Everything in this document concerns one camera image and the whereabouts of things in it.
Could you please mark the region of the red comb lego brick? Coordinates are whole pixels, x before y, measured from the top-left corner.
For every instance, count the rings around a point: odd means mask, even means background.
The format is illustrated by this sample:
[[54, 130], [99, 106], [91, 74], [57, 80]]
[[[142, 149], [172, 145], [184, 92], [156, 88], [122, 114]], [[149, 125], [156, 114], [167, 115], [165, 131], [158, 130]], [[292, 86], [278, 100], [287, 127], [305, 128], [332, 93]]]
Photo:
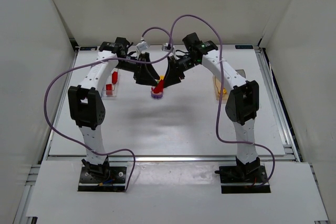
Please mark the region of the red comb lego brick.
[[118, 72], [114, 71], [111, 75], [111, 82], [112, 84], [116, 84], [118, 82]]

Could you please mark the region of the small red lego brick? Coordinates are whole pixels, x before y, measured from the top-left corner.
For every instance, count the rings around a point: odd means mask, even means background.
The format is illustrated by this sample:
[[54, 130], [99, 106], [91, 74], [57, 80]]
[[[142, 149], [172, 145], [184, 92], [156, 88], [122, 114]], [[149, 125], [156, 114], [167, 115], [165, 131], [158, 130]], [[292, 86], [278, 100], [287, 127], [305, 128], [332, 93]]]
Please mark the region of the small red lego brick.
[[113, 85], [112, 84], [106, 84], [106, 95], [107, 96], [113, 95]]

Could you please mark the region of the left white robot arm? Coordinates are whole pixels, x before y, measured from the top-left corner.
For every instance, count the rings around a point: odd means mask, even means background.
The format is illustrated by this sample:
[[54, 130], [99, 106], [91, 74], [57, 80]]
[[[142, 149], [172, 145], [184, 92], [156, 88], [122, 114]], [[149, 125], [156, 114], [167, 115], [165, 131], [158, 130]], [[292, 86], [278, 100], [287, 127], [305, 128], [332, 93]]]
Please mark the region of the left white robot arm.
[[82, 163], [89, 175], [100, 182], [109, 177], [108, 155], [101, 134], [101, 124], [106, 115], [101, 95], [112, 71], [121, 69], [132, 72], [136, 83], [146, 86], [155, 86], [160, 78], [150, 64], [149, 53], [145, 52], [149, 47], [145, 40], [136, 45], [136, 57], [128, 54], [130, 46], [129, 41], [122, 37], [118, 37], [115, 42], [103, 42], [98, 50], [96, 64], [77, 86], [68, 89], [70, 116], [89, 147]]

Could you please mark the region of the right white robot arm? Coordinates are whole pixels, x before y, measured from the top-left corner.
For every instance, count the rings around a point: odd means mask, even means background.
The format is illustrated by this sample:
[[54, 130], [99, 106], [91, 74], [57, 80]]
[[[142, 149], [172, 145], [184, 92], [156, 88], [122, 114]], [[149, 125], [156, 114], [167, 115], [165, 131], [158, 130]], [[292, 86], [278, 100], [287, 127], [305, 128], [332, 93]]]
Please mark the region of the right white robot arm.
[[259, 109], [259, 85], [241, 76], [227, 61], [221, 58], [223, 52], [211, 40], [203, 42], [196, 33], [183, 38], [187, 54], [176, 59], [168, 58], [168, 67], [164, 76], [164, 87], [169, 87], [184, 79], [184, 72], [202, 65], [208, 69], [223, 85], [228, 93], [225, 104], [227, 117], [233, 122], [236, 141], [237, 175], [246, 179], [260, 167], [260, 159], [254, 146], [254, 124]]

